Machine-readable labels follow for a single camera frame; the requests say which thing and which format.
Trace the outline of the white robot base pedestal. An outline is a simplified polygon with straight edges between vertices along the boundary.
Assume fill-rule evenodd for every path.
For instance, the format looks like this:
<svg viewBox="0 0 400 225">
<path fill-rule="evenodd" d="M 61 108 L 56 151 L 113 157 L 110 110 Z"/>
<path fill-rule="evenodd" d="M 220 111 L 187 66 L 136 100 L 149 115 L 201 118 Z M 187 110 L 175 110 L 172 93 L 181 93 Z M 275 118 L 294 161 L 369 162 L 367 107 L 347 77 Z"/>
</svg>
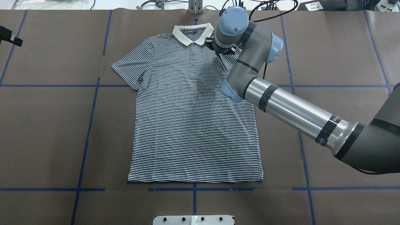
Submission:
<svg viewBox="0 0 400 225">
<path fill-rule="evenodd" d="M 153 225 L 235 225 L 231 215 L 170 215 L 156 216 Z"/>
</svg>

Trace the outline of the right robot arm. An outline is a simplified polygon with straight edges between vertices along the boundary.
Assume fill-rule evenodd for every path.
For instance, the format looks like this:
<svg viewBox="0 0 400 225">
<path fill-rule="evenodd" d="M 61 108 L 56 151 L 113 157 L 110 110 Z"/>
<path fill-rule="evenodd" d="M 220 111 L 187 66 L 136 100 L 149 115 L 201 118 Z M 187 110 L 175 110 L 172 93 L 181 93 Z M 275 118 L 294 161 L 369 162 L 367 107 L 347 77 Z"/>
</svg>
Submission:
<svg viewBox="0 0 400 225">
<path fill-rule="evenodd" d="M 241 53 L 224 81 L 221 93 L 232 101 L 249 101 L 331 150 L 339 161 L 369 175 L 399 173 L 399 85 L 369 125 L 348 122 L 277 85 L 259 78 L 264 63 L 273 62 L 284 41 L 249 19 L 241 6 L 224 9 L 211 41 L 217 54 Z"/>
</svg>

